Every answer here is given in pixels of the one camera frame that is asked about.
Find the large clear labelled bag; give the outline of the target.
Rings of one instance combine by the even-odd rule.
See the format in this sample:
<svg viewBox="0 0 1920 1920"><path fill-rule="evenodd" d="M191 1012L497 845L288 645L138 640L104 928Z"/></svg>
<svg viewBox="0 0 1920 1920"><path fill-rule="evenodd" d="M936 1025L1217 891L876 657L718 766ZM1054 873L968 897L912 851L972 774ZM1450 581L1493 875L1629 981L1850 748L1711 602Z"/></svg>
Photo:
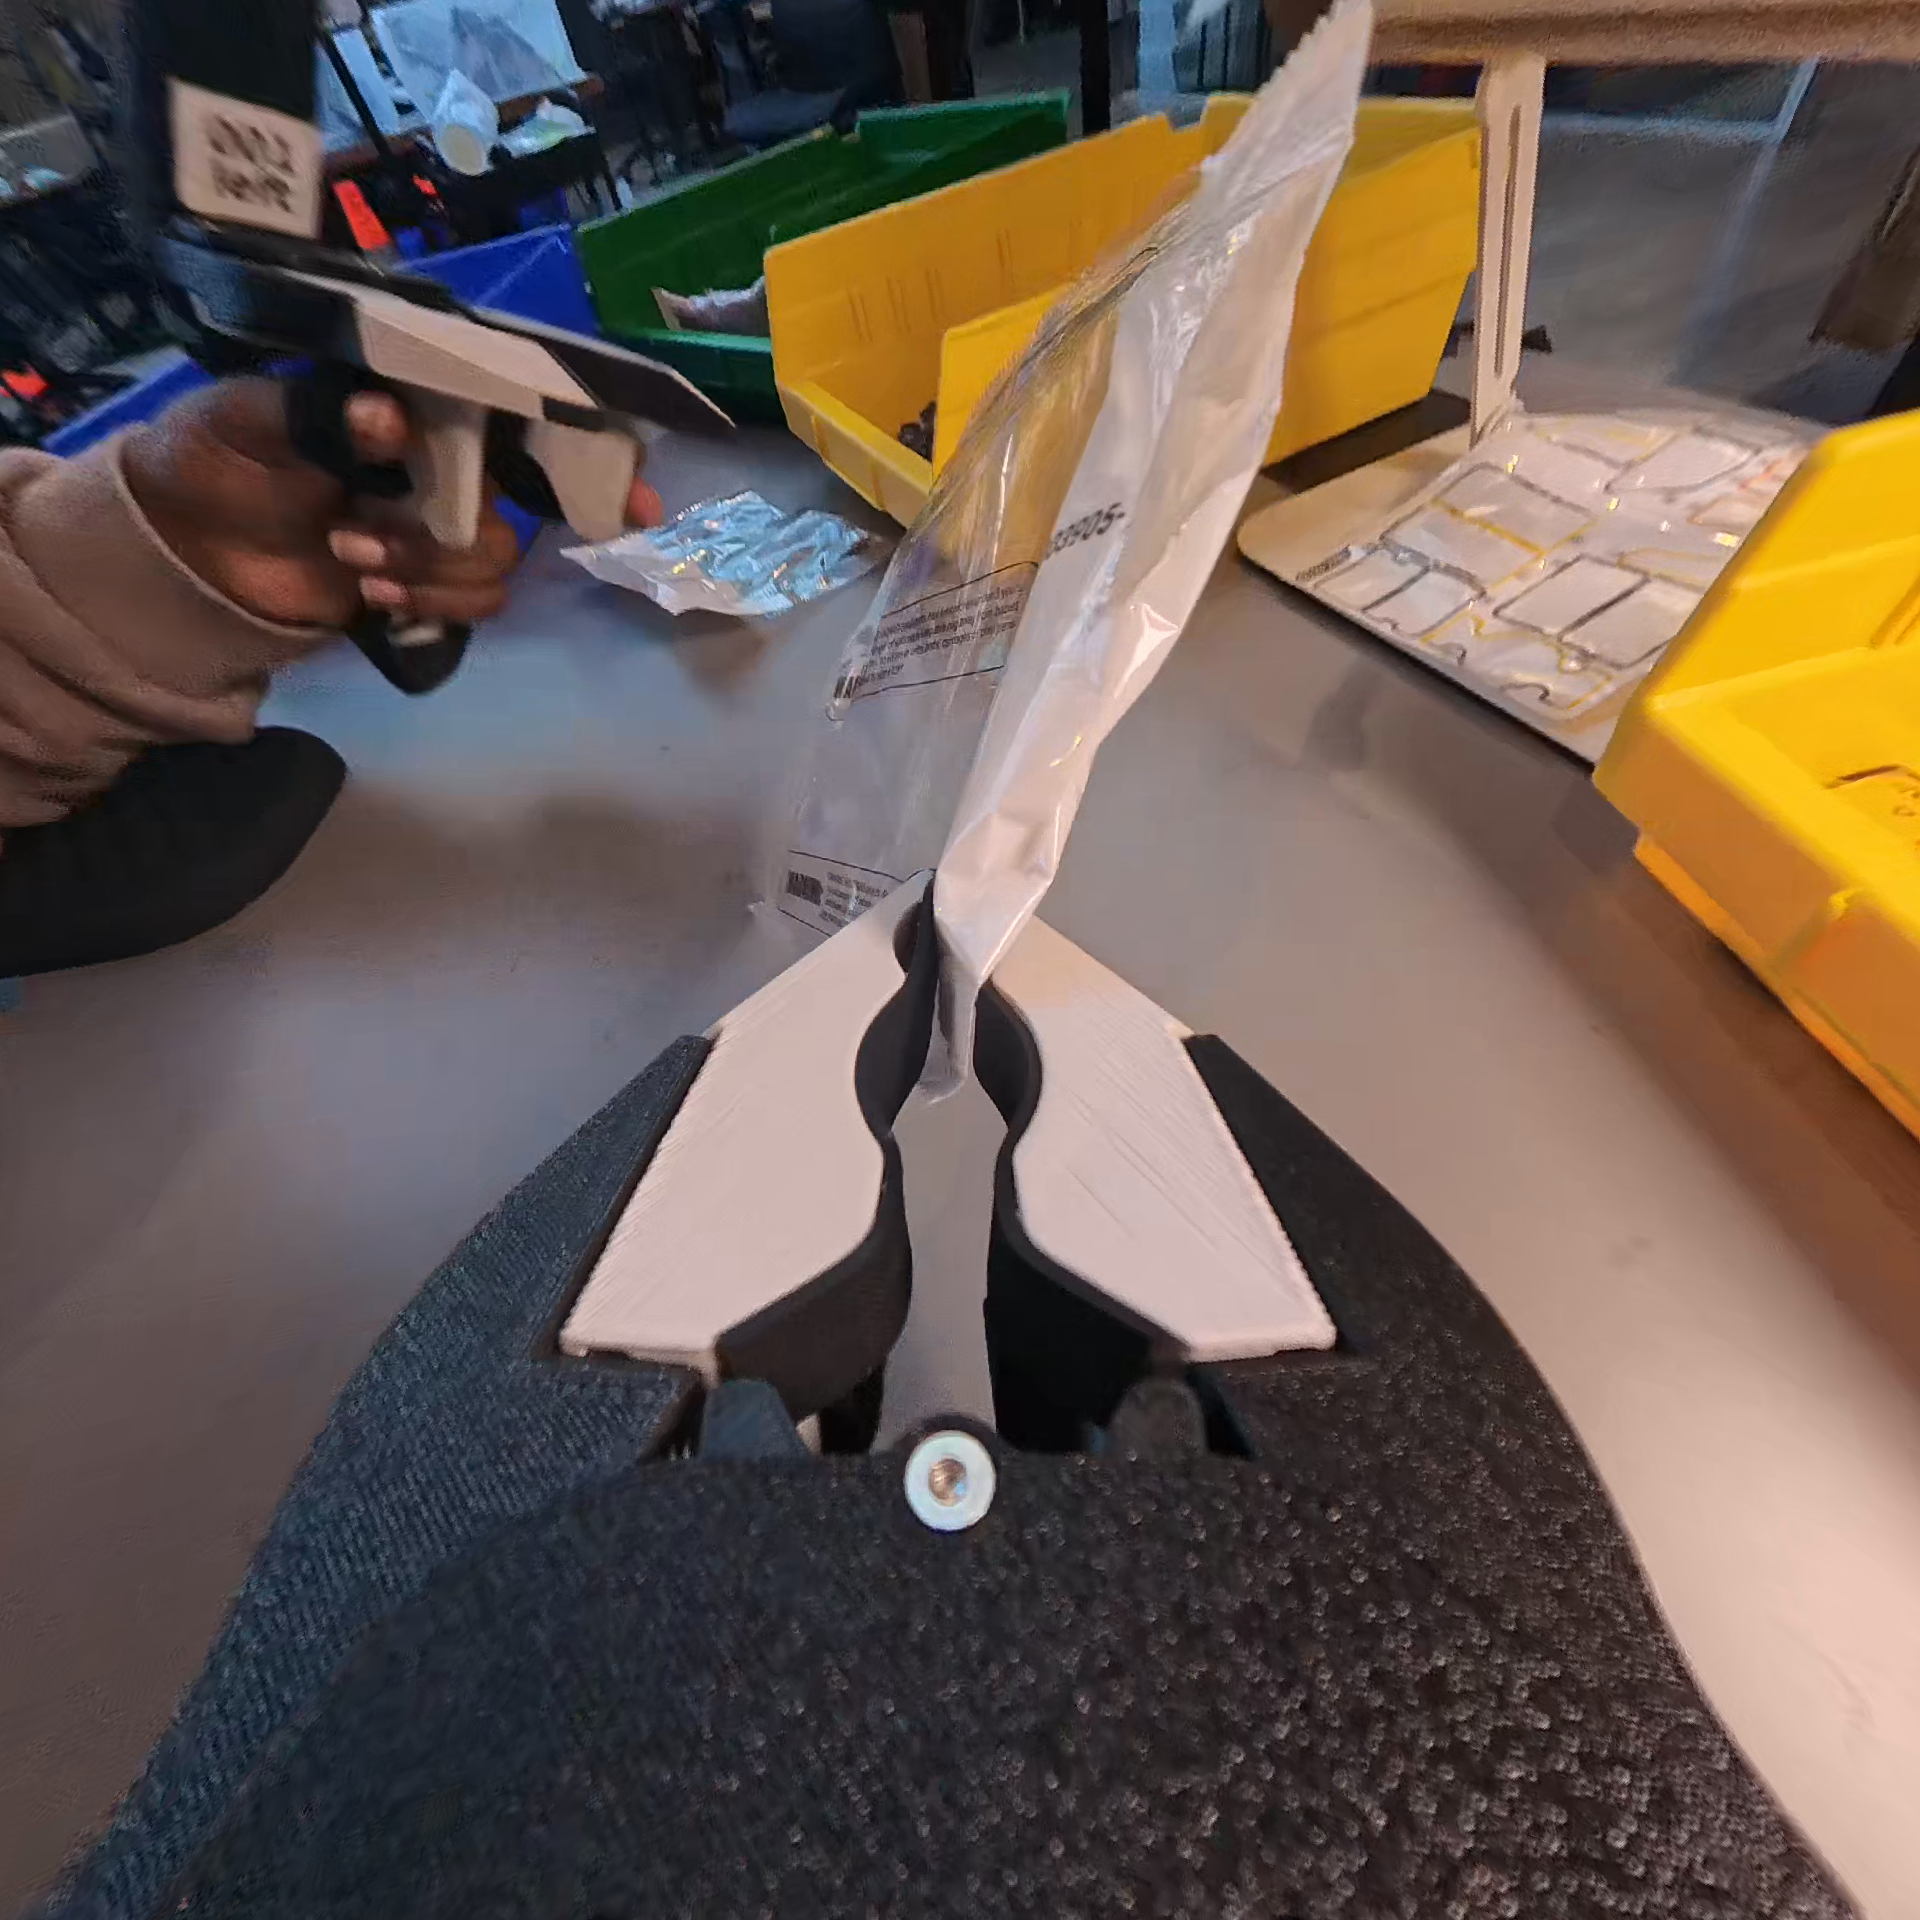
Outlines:
<svg viewBox="0 0 1920 1920"><path fill-rule="evenodd" d="M768 906L821 934L885 881L929 912L906 1081L972 1075L975 1003L1058 875L1100 746L1158 674L1284 394L1353 153L1373 4L1325 4L1236 131L996 378L806 723Z"/></svg>

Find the white stand pole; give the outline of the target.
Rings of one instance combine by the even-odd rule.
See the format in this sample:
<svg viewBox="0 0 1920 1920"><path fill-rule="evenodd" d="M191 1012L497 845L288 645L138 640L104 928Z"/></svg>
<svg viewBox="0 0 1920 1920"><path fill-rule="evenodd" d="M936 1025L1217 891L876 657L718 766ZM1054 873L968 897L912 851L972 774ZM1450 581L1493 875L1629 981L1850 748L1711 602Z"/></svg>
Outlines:
<svg viewBox="0 0 1920 1920"><path fill-rule="evenodd" d="M1543 108L1545 59L1540 54L1504 53L1484 64L1477 90L1481 164L1472 310L1472 446L1512 417L1519 401Z"/></svg>

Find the person's left hand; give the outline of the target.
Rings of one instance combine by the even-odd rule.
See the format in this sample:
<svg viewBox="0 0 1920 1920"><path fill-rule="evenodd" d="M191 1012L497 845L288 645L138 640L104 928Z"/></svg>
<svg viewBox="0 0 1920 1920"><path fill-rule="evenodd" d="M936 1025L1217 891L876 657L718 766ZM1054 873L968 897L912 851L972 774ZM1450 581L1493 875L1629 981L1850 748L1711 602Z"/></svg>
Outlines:
<svg viewBox="0 0 1920 1920"><path fill-rule="evenodd" d="M141 425L120 470L188 572L279 627L346 634L362 613L470 627L504 605L519 563L493 501L466 547L446 547L412 499L354 494L312 467L266 378L216 382Z"/></svg>

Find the blue bin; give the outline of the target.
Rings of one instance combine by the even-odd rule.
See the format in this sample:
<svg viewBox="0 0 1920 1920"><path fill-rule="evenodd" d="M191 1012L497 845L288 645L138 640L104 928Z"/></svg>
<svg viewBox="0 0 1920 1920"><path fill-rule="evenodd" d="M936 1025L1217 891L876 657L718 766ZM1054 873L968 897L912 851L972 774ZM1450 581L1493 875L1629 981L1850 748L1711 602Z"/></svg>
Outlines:
<svg viewBox="0 0 1920 1920"><path fill-rule="evenodd" d="M598 341L598 326L574 228L548 224L516 230L477 248L402 256L394 273L436 282L470 307L484 307L513 321L577 332ZM206 364L200 344L169 344L145 354L108 398L92 403L38 441L54 457L76 457L111 434L148 424L176 403L199 394L226 370L255 372L246 349Z"/></svg>

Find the clear bag of parts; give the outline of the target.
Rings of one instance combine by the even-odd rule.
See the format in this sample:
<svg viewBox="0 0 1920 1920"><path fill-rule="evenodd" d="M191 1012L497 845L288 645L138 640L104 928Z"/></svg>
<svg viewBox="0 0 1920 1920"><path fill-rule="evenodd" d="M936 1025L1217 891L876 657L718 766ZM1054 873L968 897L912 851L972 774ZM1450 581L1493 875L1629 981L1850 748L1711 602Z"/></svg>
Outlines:
<svg viewBox="0 0 1920 1920"><path fill-rule="evenodd" d="M676 296L662 285L650 292L661 325L670 332L750 341L768 341L773 333L764 274L748 285L710 289L700 296Z"/></svg>

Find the yellow bin with grey parts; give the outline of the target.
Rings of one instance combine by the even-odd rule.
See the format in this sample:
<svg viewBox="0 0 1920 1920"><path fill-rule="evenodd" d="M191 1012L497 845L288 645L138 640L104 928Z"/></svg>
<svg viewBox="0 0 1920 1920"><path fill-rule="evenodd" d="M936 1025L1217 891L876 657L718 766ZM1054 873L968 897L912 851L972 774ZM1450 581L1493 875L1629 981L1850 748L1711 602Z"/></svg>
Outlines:
<svg viewBox="0 0 1920 1920"><path fill-rule="evenodd" d="M793 434L910 523L1048 307L1170 204L1248 106L1215 93L1189 128L1151 113L774 248L764 277ZM1359 104L1306 250L1268 464L1428 394L1477 266L1478 195L1472 104Z"/></svg>

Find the yellow divided bin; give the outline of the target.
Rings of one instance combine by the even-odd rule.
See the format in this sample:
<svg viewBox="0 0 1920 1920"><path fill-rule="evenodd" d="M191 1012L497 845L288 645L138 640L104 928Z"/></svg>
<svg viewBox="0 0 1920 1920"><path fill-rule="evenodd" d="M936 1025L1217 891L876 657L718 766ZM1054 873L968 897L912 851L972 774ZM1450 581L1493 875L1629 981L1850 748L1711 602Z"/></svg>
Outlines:
<svg viewBox="0 0 1920 1920"><path fill-rule="evenodd" d="M1914 412L1813 446L1596 784L1642 872L1914 1137Z"/></svg>

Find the green bin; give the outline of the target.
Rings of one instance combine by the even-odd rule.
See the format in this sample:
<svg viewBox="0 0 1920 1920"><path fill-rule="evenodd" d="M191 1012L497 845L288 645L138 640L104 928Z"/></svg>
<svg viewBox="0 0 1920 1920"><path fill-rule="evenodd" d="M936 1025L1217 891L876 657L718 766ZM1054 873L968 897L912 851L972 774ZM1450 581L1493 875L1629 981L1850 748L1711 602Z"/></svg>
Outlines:
<svg viewBox="0 0 1920 1920"><path fill-rule="evenodd" d="M783 243L1058 148L1069 104L1056 88L864 113L850 132L816 128L583 224L574 250L598 329L678 368L733 420L777 424L768 317L738 329L666 323L658 296L750 292Z"/></svg>

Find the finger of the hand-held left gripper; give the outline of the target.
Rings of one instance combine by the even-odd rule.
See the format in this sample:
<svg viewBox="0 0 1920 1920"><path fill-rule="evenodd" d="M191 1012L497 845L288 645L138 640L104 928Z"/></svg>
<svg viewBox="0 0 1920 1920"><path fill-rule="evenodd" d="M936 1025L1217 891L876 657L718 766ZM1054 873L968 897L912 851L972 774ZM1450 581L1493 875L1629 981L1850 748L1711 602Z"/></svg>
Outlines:
<svg viewBox="0 0 1920 1920"><path fill-rule="evenodd" d="M658 360L464 304L430 278L301 266L301 290L344 310L332 357L344 394L460 401L586 429L733 429L712 398Z"/></svg>
<svg viewBox="0 0 1920 1920"><path fill-rule="evenodd" d="M529 420L529 513L600 544L653 525L653 488L645 478L649 429L614 420L585 427Z"/></svg>

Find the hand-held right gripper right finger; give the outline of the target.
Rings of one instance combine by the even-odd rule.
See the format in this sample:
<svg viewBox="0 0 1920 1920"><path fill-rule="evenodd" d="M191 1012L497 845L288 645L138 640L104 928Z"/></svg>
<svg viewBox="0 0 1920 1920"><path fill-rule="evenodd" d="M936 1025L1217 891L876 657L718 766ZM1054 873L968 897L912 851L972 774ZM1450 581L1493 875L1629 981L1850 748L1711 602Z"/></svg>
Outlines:
<svg viewBox="0 0 1920 1920"><path fill-rule="evenodd" d="M1337 1349L1262 1185L1277 1092L1039 920L975 1002L1004 1122L982 1332L1004 1442L1240 1442L1215 1370Z"/></svg>

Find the person's left forearm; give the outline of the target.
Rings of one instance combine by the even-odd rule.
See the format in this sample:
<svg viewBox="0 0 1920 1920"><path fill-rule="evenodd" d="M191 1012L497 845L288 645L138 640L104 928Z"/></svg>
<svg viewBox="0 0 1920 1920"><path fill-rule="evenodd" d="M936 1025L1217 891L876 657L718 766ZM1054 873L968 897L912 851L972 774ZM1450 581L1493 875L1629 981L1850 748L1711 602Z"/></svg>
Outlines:
<svg viewBox="0 0 1920 1920"><path fill-rule="evenodd" d="M242 744L269 674L334 632L258 617L136 505L158 424L73 460L2 457L2 827L48 825L151 748Z"/></svg>

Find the clear plastic bag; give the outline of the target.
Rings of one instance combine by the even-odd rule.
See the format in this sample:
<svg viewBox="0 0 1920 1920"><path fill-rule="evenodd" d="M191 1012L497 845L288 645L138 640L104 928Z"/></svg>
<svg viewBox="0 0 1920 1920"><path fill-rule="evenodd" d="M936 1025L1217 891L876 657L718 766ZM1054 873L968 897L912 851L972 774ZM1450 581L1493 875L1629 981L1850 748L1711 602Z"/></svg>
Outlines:
<svg viewBox="0 0 1920 1920"><path fill-rule="evenodd" d="M885 541L832 513L778 510L742 490L650 530L562 549L586 579L671 616L781 617L840 592L885 560Z"/></svg>

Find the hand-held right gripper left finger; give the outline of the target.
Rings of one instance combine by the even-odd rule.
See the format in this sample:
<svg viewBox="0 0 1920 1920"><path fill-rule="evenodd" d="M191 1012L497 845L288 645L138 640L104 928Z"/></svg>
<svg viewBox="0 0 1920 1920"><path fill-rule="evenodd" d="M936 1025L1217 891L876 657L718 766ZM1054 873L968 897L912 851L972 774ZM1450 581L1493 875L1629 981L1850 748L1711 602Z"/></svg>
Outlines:
<svg viewBox="0 0 1920 1920"><path fill-rule="evenodd" d="M913 1259L898 1115L940 986L929 878L837 930L690 1050L583 1265L562 1354L777 1393L870 1436Z"/></svg>

